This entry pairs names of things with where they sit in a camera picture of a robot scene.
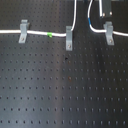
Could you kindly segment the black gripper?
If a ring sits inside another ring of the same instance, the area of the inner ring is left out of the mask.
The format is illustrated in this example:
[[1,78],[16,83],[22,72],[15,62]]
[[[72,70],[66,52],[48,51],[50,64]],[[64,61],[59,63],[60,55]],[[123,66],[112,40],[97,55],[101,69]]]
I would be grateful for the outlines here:
[[101,17],[111,17],[111,0],[99,0],[99,15]]

